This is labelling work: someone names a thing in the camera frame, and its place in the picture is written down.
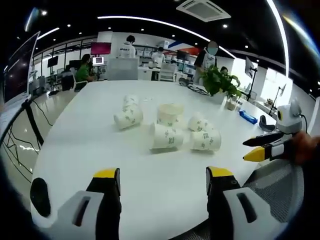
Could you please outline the person's right hand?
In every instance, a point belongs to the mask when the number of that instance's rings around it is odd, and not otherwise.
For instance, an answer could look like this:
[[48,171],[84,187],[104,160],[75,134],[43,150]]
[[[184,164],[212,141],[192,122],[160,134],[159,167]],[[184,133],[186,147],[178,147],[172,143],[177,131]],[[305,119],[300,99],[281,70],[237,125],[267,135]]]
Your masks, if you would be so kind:
[[289,151],[284,155],[287,160],[297,165],[303,165],[318,157],[320,151],[320,136],[310,136],[300,131],[291,139]]

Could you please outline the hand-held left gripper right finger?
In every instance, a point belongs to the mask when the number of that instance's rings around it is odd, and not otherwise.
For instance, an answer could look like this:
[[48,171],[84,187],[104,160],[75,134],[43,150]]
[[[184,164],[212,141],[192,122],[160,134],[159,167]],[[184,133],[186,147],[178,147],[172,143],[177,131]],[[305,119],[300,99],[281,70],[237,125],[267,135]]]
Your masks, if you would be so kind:
[[206,168],[207,211],[213,240],[267,240],[277,220],[269,204],[250,188],[241,188],[234,174],[214,166]]

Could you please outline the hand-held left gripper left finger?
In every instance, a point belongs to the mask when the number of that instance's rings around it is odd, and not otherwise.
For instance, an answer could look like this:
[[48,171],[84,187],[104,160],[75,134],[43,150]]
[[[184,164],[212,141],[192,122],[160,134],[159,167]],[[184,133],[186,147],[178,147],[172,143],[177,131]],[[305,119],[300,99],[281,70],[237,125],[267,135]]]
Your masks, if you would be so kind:
[[76,192],[59,208],[51,239],[118,240],[120,197],[120,169],[96,172],[86,190]]

